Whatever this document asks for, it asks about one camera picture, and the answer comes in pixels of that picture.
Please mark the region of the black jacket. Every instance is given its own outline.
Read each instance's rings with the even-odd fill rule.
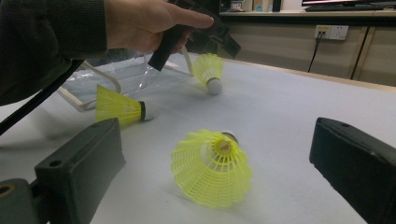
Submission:
[[[42,90],[73,59],[105,55],[104,0],[0,0],[0,105]]]

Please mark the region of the black cable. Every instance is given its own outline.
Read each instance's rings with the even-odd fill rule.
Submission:
[[[318,52],[318,47],[319,47],[320,39],[321,39],[322,37],[323,37],[323,33],[322,33],[322,32],[319,32],[319,33],[318,33],[318,36],[317,36],[317,42],[316,42],[316,44],[315,44],[314,55],[312,56],[311,64],[309,64],[308,73],[311,71],[311,66],[312,66],[312,63],[313,63],[314,60],[315,60],[315,56],[317,56],[317,52]]]
[[[21,106],[21,108],[16,110],[6,119],[4,119],[0,123],[0,136],[5,133],[9,128],[14,126],[14,124],[16,124],[18,121],[20,121],[30,112],[32,112],[36,107],[41,105],[41,103],[47,100],[47,98],[49,98],[54,92],[56,92],[83,62],[84,60],[74,60],[72,62],[72,65],[66,72],[56,78],[52,83],[48,85],[48,87],[39,92],[30,101]]]

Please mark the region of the white electrical outlet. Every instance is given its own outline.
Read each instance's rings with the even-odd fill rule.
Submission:
[[[330,25],[317,25],[317,29],[315,30],[314,38],[317,38],[319,32],[322,32],[322,39],[329,39],[330,32],[332,27]]]
[[[329,38],[335,40],[345,40],[347,38],[348,26],[334,25],[330,31]]]

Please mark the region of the white tabletop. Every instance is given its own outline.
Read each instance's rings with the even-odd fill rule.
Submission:
[[[121,129],[127,164],[92,224],[365,223],[308,155],[318,117],[338,119],[396,147],[393,88],[231,61],[224,64],[222,84],[223,93],[213,96],[197,79],[182,78],[142,96],[160,114]],[[0,107],[0,119],[21,104]],[[35,165],[92,123],[94,111],[77,112],[53,94],[0,136],[1,180],[33,181]],[[241,203],[207,208],[187,200],[174,183],[171,152],[186,133],[200,129],[232,131],[247,153],[253,177]]]

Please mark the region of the yellow shuttlecock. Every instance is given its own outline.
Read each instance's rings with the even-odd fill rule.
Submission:
[[[230,133],[188,133],[172,152],[171,169],[183,193],[208,207],[229,207],[250,189],[248,157]]]
[[[124,125],[137,120],[153,119],[155,111],[152,105],[97,86],[96,121],[118,118],[120,125]]]
[[[216,54],[202,54],[192,64],[191,72],[207,86],[211,94],[221,93],[220,78],[223,70],[223,61]]]

